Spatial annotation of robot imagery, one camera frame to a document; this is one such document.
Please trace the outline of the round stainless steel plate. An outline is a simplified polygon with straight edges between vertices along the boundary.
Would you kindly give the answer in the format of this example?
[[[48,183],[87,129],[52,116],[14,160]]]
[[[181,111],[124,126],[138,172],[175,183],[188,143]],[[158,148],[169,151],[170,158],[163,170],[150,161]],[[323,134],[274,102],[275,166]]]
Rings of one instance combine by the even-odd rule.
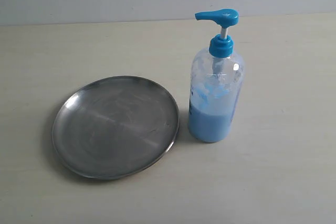
[[[115,76],[92,82],[71,95],[52,125],[56,155],[86,178],[115,180],[160,160],[179,131],[179,109],[160,84]]]

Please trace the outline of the blue soap pump bottle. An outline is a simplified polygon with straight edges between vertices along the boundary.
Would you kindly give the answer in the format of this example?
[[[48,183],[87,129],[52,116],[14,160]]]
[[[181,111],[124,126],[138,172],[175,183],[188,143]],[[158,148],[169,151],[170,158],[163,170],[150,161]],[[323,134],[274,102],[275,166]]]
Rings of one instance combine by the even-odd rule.
[[[215,143],[230,132],[245,76],[245,62],[228,35],[229,27],[238,23],[239,13],[220,9],[196,13],[195,18],[214,21],[221,31],[192,62],[188,129],[196,139]]]

